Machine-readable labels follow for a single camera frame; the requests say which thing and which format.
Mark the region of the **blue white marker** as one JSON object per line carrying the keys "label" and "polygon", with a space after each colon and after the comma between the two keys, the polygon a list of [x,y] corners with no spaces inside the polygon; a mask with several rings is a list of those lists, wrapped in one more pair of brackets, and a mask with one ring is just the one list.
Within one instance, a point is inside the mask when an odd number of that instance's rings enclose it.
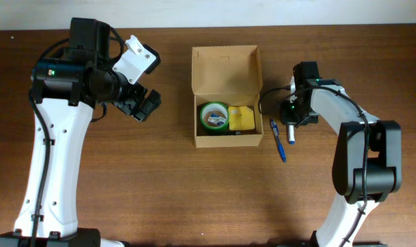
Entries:
{"label": "blue white marker", "polygon": [[294,145],[295,144],[295,127],[294,127],[294,125],[288,125],[287,131],[288,131],[289,144]]}

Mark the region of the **blue ballpoint pen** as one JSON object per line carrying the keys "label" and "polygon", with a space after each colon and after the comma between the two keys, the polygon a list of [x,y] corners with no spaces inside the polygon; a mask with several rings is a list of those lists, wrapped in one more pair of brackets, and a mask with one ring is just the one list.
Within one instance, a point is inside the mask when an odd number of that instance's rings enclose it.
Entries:
{"label": "blue ballpoint pen", "polygon": [[280,133],[279,133],[278,125],[276,124],[276,122],[273,119],[270,119],[269,122],[270,122],[270,126],[271,126],[271,129],[272,129],[274,138],[276,140],[276,145],[277,145],[277,149],[278,149],[280,158],[285,163],[286,162],[286,154],[285,154],[284,148],[283,148],[281,140],[280,140]]}

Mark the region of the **yellow sticky note pad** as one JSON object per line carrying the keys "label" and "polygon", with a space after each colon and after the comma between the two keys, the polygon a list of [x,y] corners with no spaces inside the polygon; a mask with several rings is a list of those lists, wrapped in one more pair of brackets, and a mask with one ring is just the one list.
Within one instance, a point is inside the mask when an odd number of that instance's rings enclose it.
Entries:
{"label": "yellow sticky note pad", "polygon": [[229,106],[229,129],[232,131],[253,130],[254,111],[248,106]]}

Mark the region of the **green tape roll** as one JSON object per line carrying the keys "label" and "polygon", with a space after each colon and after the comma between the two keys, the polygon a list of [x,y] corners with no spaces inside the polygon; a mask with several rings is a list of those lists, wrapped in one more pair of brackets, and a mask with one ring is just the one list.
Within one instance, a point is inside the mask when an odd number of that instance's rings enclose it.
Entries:
{"label": "green tape roll", "polygon": [[[211,126],[208,123],[208,117],[211,113],[216,113],[218,115],[221,115],[222,117],[226,118],[226,122],[222,126]],[[221,102],[209,102],[205,104],[201,111],[200,111],[200,121],[202,124],[202,127],[206,132],[223,132],[228,129],[229,125],[229,113],[228,113],[228,107],[221,103]]]}

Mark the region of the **blue white staples box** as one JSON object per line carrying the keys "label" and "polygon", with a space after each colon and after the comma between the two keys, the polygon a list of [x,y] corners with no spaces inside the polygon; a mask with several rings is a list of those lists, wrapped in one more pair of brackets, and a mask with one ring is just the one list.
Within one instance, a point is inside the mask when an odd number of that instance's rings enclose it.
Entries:
{"label": "blue white staples box", "polygon": [[211,126],[222,126],[225,124],[225,122],[226,122],[226,118],[216,113],[211,113],[210,116],[208,117],[208,123]]}

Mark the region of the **red black stapler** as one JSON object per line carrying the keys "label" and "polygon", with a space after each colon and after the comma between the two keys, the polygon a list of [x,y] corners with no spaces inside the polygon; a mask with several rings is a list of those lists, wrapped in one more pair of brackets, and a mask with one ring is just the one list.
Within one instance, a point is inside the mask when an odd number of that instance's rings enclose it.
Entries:
{"label": "red black stapler", "polygon": [[255,130],[226,130],[223,132],[203,132],[201,136],[237,136],[258,134]]}

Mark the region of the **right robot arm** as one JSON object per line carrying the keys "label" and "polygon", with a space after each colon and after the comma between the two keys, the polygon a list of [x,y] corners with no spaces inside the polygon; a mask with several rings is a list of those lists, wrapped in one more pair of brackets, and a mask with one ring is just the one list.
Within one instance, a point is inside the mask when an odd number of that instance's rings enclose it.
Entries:
{"label": "right robot arm", "polygon": [[332,164],[337,194],[307,246],[353,246],[367,216],[401,187],[401,127],[361,108],[337,80],[320,76],[315,61],[293,67],[289,89],[280,110],[284,125],[292,130],[322,117],[338,136]]}

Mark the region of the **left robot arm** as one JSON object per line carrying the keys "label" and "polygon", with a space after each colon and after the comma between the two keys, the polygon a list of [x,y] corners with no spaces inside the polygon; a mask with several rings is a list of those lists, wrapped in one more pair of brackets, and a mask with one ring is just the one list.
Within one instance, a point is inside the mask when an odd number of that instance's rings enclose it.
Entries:
{"label": "left robot arm", "polygon": [[48,47],[32,69],[29,101],[35,117],[25,198],[0,246],[122,246],[78,225],[77,181],[84,138],[96,106],[114,105],[145,121],[160,94],[139,83],[160,55],[131,36],[123,40],[102,21],[74,18],[69,37]]}

